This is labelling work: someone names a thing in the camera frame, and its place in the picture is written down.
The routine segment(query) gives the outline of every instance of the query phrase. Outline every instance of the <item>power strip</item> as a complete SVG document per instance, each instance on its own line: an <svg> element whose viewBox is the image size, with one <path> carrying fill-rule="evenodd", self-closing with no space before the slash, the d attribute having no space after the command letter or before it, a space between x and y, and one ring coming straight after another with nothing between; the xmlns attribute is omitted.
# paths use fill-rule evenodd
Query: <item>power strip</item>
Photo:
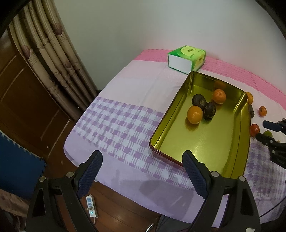
<svg viewBox="0 0 286 232"><path fill-rule="evenodd" d="M88 206L88 212L90 214L90 217L98 217L96 208L95 208L95 203L94 203L94 198L92 195L86 196L86 203Z"/></svg>

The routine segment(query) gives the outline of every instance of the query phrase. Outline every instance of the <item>small green fruit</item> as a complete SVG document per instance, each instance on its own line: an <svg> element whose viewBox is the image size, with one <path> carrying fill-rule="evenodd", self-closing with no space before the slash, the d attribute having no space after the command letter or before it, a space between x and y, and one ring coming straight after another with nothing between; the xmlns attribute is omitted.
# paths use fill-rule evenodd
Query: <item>small green fruit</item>
<svg viewBox="0 0 286 232"><path fill-rule="evenodd" d="M264 131L263 134L268 136L268 137L271 137L271 138L273 137L271 131L269 131L269 130Z"/></svg>

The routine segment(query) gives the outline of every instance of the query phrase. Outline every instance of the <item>gold metal tray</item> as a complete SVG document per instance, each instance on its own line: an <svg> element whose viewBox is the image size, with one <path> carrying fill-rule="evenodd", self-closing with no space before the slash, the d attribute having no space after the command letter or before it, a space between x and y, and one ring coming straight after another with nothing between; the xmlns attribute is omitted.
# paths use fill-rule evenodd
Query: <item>gold metal tray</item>
<svg viewBox="0 0 286 232"><path fill-rule="evenodd" d="M213 119L192 125L187 111L195 94L207 102L215 89L223 89L226 101L218 105ZM205 74L191 72L150 139L159 159L182 166L182 154L190 150L210 171L236 179L243 175L250 143L247 95L241 89Z"/></svg>

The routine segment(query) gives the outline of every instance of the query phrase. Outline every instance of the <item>tangerine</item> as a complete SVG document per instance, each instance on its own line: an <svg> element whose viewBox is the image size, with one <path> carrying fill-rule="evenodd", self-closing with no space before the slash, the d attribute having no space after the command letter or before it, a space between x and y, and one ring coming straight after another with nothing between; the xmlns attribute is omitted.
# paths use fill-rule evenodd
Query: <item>tangerine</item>
<svg viewBox="0 0 286 232"><path fill-rule="evenodd" d="M187 113L188 121L192 124L198 124L202 120L202 109L196 105L191 106Z"/></svg>
<svg viewBox="0 0 286 232"><path fill-rule="evenodd" d="M225 92L222 89L216 89L212 94L212 99L217 104L222 104L226 100Z"/></svg>
<svg viewBox="0 0 286 232"><path fill-rule="evenodd" d="M252 104L253 103L253 96L250 92L245 92L247 94L247 98L248 98L248 103Z"/></svg>
<svg viewBox="0 0 286 232"><path fill-rule="evenodd" d="M266 110L265 106L259 107L258 114L259 114L260 117L265 117L266 116L267 110Z"/></svg>

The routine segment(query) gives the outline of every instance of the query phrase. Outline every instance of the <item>wooden floor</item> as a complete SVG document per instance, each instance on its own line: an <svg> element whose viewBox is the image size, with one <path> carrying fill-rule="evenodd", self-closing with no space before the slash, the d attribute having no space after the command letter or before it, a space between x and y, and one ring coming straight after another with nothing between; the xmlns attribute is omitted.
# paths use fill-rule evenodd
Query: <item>wooden floor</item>
<svg viewBox="0 0 286 232"><path fill-rule="evenodd" d="M67 125L50 154L45 171L47 177L62 177L67 172L76 169L76 166L66 158L63 152L65 139L73 126L73 122ZM156 219L160 216L158 213L138 205L99 182L93 183L89 194L95 199L98 212L95 225L99 232L145 232L148 225L156 222ZM68 216L62 196L57 197L57 202L60 205L61 214L68 231L74 232L75 229ZM81 202L86 208L85 197L81 199Z"/></svg>

